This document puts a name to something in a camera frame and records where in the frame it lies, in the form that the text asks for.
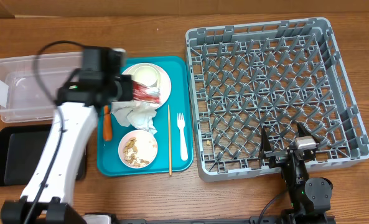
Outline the white plastic fork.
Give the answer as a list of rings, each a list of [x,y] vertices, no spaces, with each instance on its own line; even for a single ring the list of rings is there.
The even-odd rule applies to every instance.
[[[180,158],[183,161],[186,161],[188,159],[188,152],[187,152],[187,143],[185,140],[185,119],[184,115],[182,113],[177,114],[177,127],[180,132]]]

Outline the teal plastic tray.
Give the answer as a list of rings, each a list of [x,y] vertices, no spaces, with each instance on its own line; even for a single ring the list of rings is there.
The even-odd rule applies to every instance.
[[[157,133],[154,135],[158,152],[151,165],[142,169],[132,169],[123,164],[118,155],[118,146],[124,135],[135,128],[132,126],[121,126],[114,116],[111,116],[113,138],[111,141],[103,139],[103,117],[98,123],[98,143],[97,143],[97,166],[99,171],[106,176],[153,174],[169,171],[169,143],[168,143],[168,120],[167,107],[170,105],[171,118],[171,141],[172,141],[172,170],[180,172],[188,169],[194,159],[192,140],[192,121],[189,96],[189,84],[187,80],[187,69],[185,62],[176,56],[165,57],[143,57],[129,58],[126,61],[126,68],[137,63],[153,63],[163,68],[172,85],[168,100],[156,110],[156,117],[153,119]],[[183,161],[180,158],[180,132],[177,127],[177,114],[182,113],[185,119],[185,140],[189,158]]]

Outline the clear plastic bin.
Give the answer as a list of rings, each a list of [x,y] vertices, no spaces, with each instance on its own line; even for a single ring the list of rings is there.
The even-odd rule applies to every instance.
[[[80,52],[40,56],[39,75],[51,94],[56,94],[69,74],[81,65],[81,59]],[[33,61],[33,55],[0,58],[0,116],[5,123],[43,121],[54,117],[54,106],[32,72]]]

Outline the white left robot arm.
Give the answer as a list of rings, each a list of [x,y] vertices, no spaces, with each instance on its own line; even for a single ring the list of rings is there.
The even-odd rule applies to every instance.
[[[54,105],[54,119],[39,163],[16,201],[5,201],[3,223],[84,223],[73,207],[77,172],[103,107],[133,98],[131,77],[121,74],[126,52],[83,45],[82,64],[52,95],[40,77],[41,48],[32,66],[37,84]]]

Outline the wooden chopstick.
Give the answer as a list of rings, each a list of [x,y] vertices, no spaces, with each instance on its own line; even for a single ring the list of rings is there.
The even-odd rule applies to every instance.
[[[171,141],[170,105],[168,105],[167,107],[167,120],[168,120],[168,143],[169,143],[169,176],[172,176],[172,141]]]

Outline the white napkin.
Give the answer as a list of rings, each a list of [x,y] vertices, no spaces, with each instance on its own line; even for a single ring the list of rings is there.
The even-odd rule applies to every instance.
[[[157,113],[150,103],[142,101],[112,102],[111,113],[121,126],[133,126],[135,129],[147,131],[152,135],[157,133],[153,123],[153,118]]]

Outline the red snack wrapper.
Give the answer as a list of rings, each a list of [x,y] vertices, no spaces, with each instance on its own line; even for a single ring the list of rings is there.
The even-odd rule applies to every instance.
[[[157,87],[149,87],[142,83],[133,82],[133,100],[159,104],[161,102],[160,95],[160,89]]]

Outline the pale green cup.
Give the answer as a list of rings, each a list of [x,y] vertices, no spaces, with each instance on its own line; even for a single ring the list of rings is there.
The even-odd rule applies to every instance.
[[[160,81],[159,70],[149,63],[135,65],[131,70],[134,81],[147,87],[157,87]]]

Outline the grey dishwasher rack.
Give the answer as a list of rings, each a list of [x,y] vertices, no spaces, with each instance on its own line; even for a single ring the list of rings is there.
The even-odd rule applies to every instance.
[[[369,159],[369,139],[326,18],[194,28],[185,42],[202,180],[271,174],[259,160],[261,128],[271,149],[282,151],[294,145],[297,122],[320,141],[309,171]]]

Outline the pink bowl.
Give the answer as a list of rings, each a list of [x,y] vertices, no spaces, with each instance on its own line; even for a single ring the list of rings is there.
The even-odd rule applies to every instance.
[[[126,165],[127,167],[133,168],[133,169],[145,168],[145,167],[141,167],[141,168],[130,167],[124,161],[123,149],[125,147],[125,144],[132,137],[135,137],[136,140],[137,140],[136,141],[136,146],[138,148],[139,157],[141,159],[145,159],[145,160],[150,162],[145,167],[151,165],[151,163],[155,160],[155,158],[157,156],[158,144],[157,144],[157,141],[156,141],[155,137],[151,133],[149,133],[147,131],[143,131],[143,130],[131,131],[128,134],[124,135],[123,138],[121,139],[121,141],[119,143],[119,146],[118,146],[118,155],[119,155],[119,158],[121,159],[121,161],[123,162],[123,164]]]

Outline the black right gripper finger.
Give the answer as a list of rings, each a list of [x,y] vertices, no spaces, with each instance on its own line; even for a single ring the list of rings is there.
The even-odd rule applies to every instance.
[[[266,158],[266,153],[271,152],[271,145],[268,140],[267,133],[265,129],[261,128],[261,144],[259,147],[259,160],[263,160]]]
[[[320,141],[310,132],[306,129],[306,127],[304,126],[304,124],[302,122],[297,122],[297,133],[299,137],[312,137],[313,140],[316,143],[320,143]]]

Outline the food scraps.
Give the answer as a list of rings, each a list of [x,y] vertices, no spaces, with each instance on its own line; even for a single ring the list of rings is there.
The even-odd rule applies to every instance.
[[[141,159],[139,157],[139,152],[138,152],[138,148],[136,146],[136,141],[137,141],[136,138],[132,137],[125,144],[125,147],[123,149],[124,161],[130,167],[134,167],[134,168],[145,167],[150,162],[145,160],[145,159]]]

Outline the orange carrot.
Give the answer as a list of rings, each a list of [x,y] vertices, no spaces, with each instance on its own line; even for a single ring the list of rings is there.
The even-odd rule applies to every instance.
[[[104,106],[104,117],[103,117],[103,139],[105,141],[111,141],[113,138],[113,131],[111,125],[111,114],[110,107]]]

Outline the black plastic tray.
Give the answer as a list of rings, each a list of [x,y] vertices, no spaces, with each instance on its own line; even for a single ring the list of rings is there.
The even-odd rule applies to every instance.
[[[0,131],[0,187],[27,185],[39,163],[51,125],[9,126]]]

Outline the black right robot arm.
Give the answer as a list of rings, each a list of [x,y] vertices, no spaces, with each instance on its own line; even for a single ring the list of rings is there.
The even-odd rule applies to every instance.
[[[327,216],[330,210],[333,184],[323,177],[309,177],[306,162],[316,158],[317,140],[301,123],[297,123],[298,137],[294,145],[282,151],[273,151],[264,128],[261,129],[259,160],[268,160],[269,168],[280,168],[286,190],[275,196],[262,209],[258,223],[335,223],[334,217]],[[291,208],[279,216],[264,217],[267,209],[280,197],[288,194]]]

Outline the pink plate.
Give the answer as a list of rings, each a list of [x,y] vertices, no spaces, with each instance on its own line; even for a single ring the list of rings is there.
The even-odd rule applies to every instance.
[[[132,79],[134,80],[133,78],[133,75],[131,73],[131,70],[134,68],[135,65],[139,65],[141,63],[137,63],[137,64],[134,64],[130,67],[128,67],[124,72],[123,74],[124,75],[131,75],[132,76]],[[154,65],[160,72],[160,81],[159,81],[159,84],[157,86],[158,89],[160,89],[160,100],[161,102],[159,104],[155,104],[155,103],[151,103],[151,108],[154,108],[154,109],[158,109],[159,107],[161,107],[169,98],[170,96],[170,93],[171,93],[171,88],[172,88],[172,85],[171,85],[171,82],[170,82],[170,78],[167,74],[167,72],[161,68],[160,66],[156,65],[156,64],[153,64],[153,63],[149,63],[151,65]]]

